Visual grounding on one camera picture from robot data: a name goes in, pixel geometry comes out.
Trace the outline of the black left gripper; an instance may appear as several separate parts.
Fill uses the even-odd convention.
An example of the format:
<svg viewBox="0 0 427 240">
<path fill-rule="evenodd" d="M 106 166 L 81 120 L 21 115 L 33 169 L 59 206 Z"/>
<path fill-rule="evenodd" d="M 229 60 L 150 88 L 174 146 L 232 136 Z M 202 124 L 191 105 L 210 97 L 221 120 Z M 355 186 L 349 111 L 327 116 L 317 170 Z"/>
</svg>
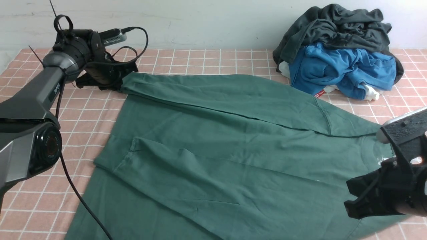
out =
<svg viewBox="0 0 427 240">
<path fill-rule="evenodd" d="M 76 87 L 98 87 L 101 91 L 121 91 L 123 78 L 137 72 L 136 59 L 116 61 L 102 45 L 99 32 L 65 29 L 57 32 L 52 47 L 52 65 L 59 67 Z"/>
</svg>

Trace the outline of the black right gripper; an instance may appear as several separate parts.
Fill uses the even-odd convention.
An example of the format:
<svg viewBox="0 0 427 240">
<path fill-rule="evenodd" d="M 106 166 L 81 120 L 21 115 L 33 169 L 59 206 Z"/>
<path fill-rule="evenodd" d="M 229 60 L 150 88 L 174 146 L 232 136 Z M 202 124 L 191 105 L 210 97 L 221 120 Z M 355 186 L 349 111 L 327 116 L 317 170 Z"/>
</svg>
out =
<svg viewBox="0 0 427 240">
<path fill-rule="evenodd" d="M 390 197 L 395 209 L 426 208 L 426 135 L 396 145 L 390 143 L 394 158 L 378 170 L 346 181 L 356 200 L 344 202 L 348 217 L 398 216 L 379 197 Z"/>
</svg>

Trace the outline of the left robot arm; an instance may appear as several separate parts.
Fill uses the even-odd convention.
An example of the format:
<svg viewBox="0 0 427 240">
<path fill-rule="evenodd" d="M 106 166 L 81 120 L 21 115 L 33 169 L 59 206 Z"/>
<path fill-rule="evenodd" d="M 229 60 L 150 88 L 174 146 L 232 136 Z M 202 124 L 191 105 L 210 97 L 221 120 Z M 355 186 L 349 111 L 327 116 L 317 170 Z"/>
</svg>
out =
<svg viewBox="0 0 427 240">
<path fill-rule="evenodd" d="M 53 167 L 62 152 L 60 124 L 50 109 L 68 83 L 78 88 L 119 91 L 123 78 L 137 72 L 136 59 L 116 61 L 106 46 L 124 42 L 133 27 L 96 32 L 57 30 L 43 70 L 1 103 L 1 198 L 18 182 Z"/>
</svg>

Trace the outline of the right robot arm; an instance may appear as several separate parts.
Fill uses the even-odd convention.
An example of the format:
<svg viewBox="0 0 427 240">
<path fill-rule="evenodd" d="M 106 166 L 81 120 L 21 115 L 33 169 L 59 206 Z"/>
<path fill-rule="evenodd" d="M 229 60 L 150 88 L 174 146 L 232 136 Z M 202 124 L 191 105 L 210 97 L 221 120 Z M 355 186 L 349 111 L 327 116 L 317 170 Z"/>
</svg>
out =
<svg viewBox="0 0 427 240">
<path fill-rule="evenodd" d="M 395 156 L 382 161 L 378 170 L 347 181 L 349 193 L 357 197 L 344 202 L 349 217 L 426 216 L 426 129 L 426 108 L 381 126 L 377 139 L 389 143 Z"/>
</svg>

